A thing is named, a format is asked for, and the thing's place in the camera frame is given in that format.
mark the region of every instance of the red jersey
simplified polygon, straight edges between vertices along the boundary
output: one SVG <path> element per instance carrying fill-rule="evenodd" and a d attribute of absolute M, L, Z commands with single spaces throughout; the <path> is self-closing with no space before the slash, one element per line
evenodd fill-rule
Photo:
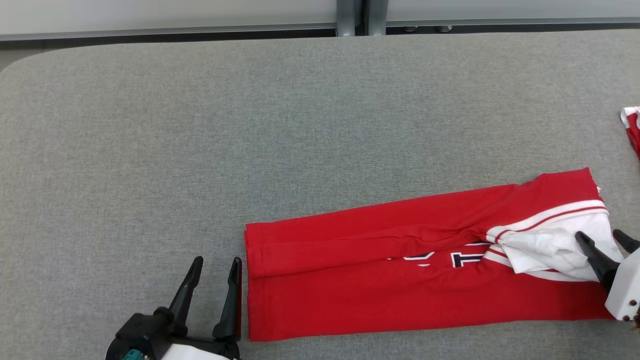
<path fill-rule="evenodd" d="M 515 274 L 492 233 L 593 211 L 606 210 L 583 169 L 248 224 L 249 337 L 612 318 L 600 284 L 552 271 Z"/>

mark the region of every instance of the gray table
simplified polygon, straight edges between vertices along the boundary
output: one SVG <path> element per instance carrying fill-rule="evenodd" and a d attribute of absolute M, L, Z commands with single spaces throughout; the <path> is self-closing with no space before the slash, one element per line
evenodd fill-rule
<path fill-rule="evenodd" d="M 0 357 L 100 359 L 131 314 L 171 301 L 198 254 L 188 325 L 210 334 L 248 222 L 589 166 L 612 225 L 640 236 L 639 162 L 618 118 L 640 105 L 639 61 L 637 30 L 105 45 L 18 61 L 0 74 Z M 517 322 L 244 340 L 241 352 L 637 359 L 628 328 Z"/>

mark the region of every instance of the gray metal bar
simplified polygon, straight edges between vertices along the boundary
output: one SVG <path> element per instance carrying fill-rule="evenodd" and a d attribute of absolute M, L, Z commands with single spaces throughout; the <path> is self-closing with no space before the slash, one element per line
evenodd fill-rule
<path fill-rule="evenodd" d="M 335 22 L 337 36 L 356 35 L 356 0 L 337 0 Z"/>
<path fill-rule="evenodd" d="M 0 34 L 0 42 L 13 41 L 13 40 L 47 40 L 47 39 L 55 39 L 55 38 L 97 38 L 97 37 L 120 37 L 120 36 L 135 36 L 135 35 L 230 33 L 230 32 L 236 32 L 236 31 L 240 32 L 240 31 L 334 29 L 335 27 L 336 27 L 336 24 L 334 22 L 319 22 L 316 24 L 200 26 L 195 28 L 79 31 L 79 32 L 71 32 L 71 33 L 34 33 L 34 34 L 6 34 L 6 35 Z"/>
<path fill-rule="evenodd" d="M 557 19 L 460 19 L 460 20 L 407 20 L 388 21 L 390 28 L 405 26 L 440 25 L 536 25 L 536 24 L 631 24 L 640 22 L 640 17 L 579 17 Z"/>
<path fill-rule="evenodd" d="M 367 2 L 367 13 L 365 14 L 367 35 L 380 36 L 387 34 L 388 7 L 389 0 L 369 0 Z"/>

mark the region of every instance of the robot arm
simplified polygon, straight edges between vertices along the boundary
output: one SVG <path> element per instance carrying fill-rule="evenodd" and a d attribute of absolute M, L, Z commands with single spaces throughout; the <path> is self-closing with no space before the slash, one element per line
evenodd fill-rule
<path fill-rule="evenodd" d="M 235 258 L 229 272 L 227 299 L 220 323 L 211 338 L 188 336 L 187 315 L 193 290 L 202 272 L 202 256 L 193 260 L 189 272 L 169 308 L 153 315 L 133 314 L 116 333 L 106 360 L 223 360 L 240 359 L 242 261 Z"/>
<path fill-rule="evenodd" d="M 635 328 L 640 328 L 640 241 L 637 241 L 620 230 L 613 231 L 613 237 L 630 253 L 621 263 L 617 263 L 595 247 L 593 239 L 579 231 L 575 239 L 580 244 L 584 255 L 596 273 L 600 284 L 609 296 L 605 307 L 617 319 L 634 321 Z"/>

